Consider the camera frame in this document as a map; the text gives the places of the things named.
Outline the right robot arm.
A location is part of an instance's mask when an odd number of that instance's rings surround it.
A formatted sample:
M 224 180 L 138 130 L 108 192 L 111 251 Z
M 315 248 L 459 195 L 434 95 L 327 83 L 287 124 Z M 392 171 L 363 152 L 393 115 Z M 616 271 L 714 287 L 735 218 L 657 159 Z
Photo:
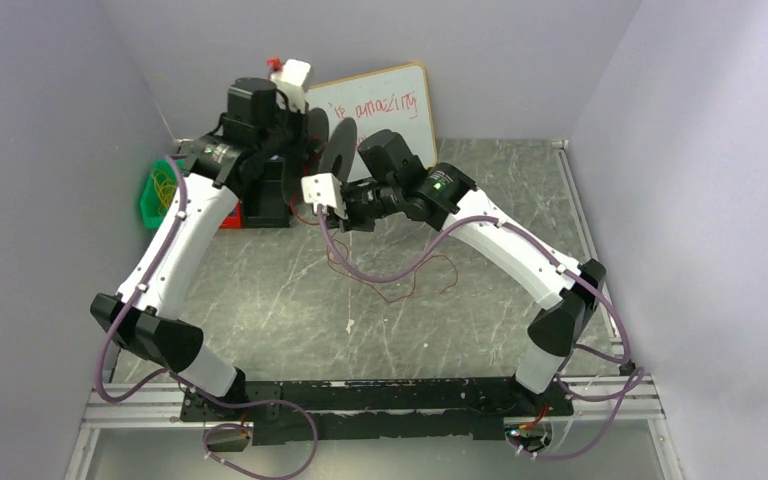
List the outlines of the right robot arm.
M 335 131 L 317 167 L 333 176 L 340 194 L 339 206 L 323 212 L 327 227 L 371 232 L 377 221 L 402 214 L 490 260 L 540 307 L 513 379 L 531 395 L 544 393 L 597 309 L 605 267 L 533 236 L 455 165 L 425 167 L 400 134 L 385 129 L 362 143 L 356 138 L 354 131 Z

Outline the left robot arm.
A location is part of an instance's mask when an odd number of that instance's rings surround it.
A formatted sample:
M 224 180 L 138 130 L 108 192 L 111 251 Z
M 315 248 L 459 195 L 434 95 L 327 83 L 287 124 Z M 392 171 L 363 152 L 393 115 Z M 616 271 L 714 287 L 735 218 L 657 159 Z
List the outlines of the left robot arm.
M 228 89 L 216 127 L 168 159 L 177 192 L 146 252 L 113 294 L 90 312 L 111 344 L 152 362 L 209 402 L 248 402 L 245 373 L 208 346 L 201 328 L 181 320 L 183 301 L 214 234 L 273 159 L 296 173 L 312 153 L 304 80 L 244 77 Z

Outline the black perforated cable spool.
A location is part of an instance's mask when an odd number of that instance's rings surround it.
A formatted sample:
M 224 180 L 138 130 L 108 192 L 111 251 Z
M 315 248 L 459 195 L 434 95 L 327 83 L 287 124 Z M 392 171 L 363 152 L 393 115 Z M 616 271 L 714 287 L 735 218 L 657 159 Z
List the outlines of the black perforated cable spool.
M 331 129 L 326 111 L 315 107 L 302 115 L 299 132 L 297 142 L 280 154 L 282 197 L 288 206 L 301 199 L 304 176 L 331 173 L 346 182 L 356 153 L 358 130 L 353 118 L 346 117 Z

